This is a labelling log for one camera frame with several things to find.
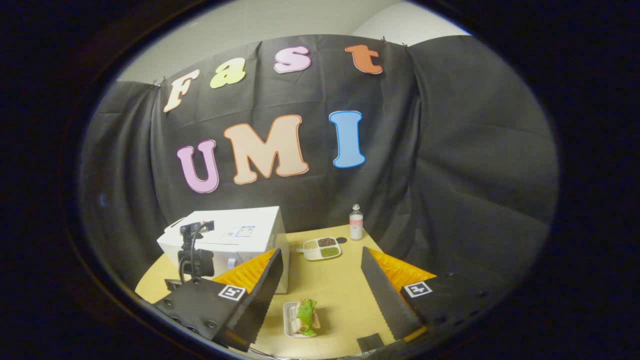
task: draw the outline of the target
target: wooden table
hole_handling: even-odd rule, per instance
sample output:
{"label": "wooden table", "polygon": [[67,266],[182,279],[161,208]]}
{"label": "wooden table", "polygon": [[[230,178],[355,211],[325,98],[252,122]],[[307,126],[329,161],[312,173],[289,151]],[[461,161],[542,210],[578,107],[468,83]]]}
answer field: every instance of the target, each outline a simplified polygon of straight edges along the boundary
{"label": "wooden table", "polygon": [[[344,237],[337,258],[308,261],[296,252],[305,240]],[[385,345],[394,342],[376,300],[360,269],[362,247],[381,251],[364,232],[362,240],[349,238],[349,226],[287,234],[290,245],[289,291],[275,294],[253,348],[276,357],[326,359],[361,353],[357,338],[378,333]],[[177,279],[178,270],[162,255],[142,277],[136,293],[155,303],[169,294],[164,279]],[[284,334],[282,305],[311,298],[317,301],[321,329],[315,338],[290,338]]]}

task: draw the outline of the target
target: white tray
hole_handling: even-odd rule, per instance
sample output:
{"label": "white tray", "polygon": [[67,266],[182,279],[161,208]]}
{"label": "white tray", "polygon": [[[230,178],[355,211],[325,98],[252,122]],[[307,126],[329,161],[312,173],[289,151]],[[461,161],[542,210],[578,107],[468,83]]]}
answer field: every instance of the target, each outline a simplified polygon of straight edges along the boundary
{"label": "white tray", "polygon": [[[316,245],[317,245],[317,241],[318,240],[325,239],[325,238],[333,239],[335,244],[334,245],[325,246],[325,247],[320,247],[318,245],[313,249],[305,249],[305,245],[306,244],[316,242]],[[323,258],[322,257],[322,253],[321,253],[321,249],[330,249],[332,247],[335,247],[336,249],[338,249],[338,253],[336,255],[327,256],[326,258]],[[338,240],[336,240],[335,238],[332,238],[331,236],[325,236],[324,238],[317,238],[317,239],[307,240],[302,244],[302,248],[301,249],[296,249],[296,251],[304,253],[305,258],[307,260],[311,260],[311,261],[331,259],[331,258],[335,258],[336,256],[340,256],[340,254],[342,254],[342,249],[340,248],[340,244],[338,243]]]}
{"label": "white tray", "polygon": [[311,338],[312,336],[304,336],[296,334],[294,327],[296,326],[296,306],[297,301],[285,302],[282,305],[282,318],[284,319],[284,334],[290,338]]}

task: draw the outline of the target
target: black backdrop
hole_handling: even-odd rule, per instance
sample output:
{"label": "black backdrop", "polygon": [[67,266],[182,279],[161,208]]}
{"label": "black backdrop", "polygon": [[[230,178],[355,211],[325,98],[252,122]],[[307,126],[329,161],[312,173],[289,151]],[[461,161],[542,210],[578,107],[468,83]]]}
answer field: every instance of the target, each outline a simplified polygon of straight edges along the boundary
{"label": "black backdrop", "polygon": [[[345,47],[377,51],[381,74],[353,66]],[[279,74],[275,54],[309,48],[311,66]],[[245,58],[245,77],[212,89],[221,63]],[[181,104],[165,113],[173,80],[196,69]],[[333,166],[334,111],[356,110],[364,164]],[[279,116],[302,117],[308,172],[233,182],[226,128],[247,123],[265,140]],[[189,188],[176,155],[213,139],[219,185]],[[557,194],[557,154],[548,120],[524,82],[473,37],[428,40],[408,49],[382,40],[305,35],[217,54],[160,86],[118,81],[84,139],[80,210],[98,252],[134,288],[161,254],[156,238],[195,210],[279,205],[287,232],[348,222],[361,205],[365,229],[387,254],[495,293],[532,264]],[[207,178],[200,151],[193,155]]]}
{"label": "black backdrop", "polygon": [[[634,272],[626,266],[635,263],[637,250],[631,196],[637,191],[636,65],[630,60],[637,11],[601,1],[422,3],[464,25],[524,75],[559,119],[564,159],[551,239],[532,275],[489,316],[438,349],[438,358],[630,357]],[[187,354],[115,305],[117,299],[168,334],[101,272],[74,217],[66,222],[60,215],[75,212],[74,154],[101,86],[136,50],[202,5],[16,3],[3,13],[8,36],[2,41],[11,49],[5,79],[12,86],[5,92],[3,165],[9,214],[18,221],[7,223],[7,237],[19,240],[9,241],[9,262],[3,261],[11,279],[5,299],[12,327],[5,336],[15,357]]]}

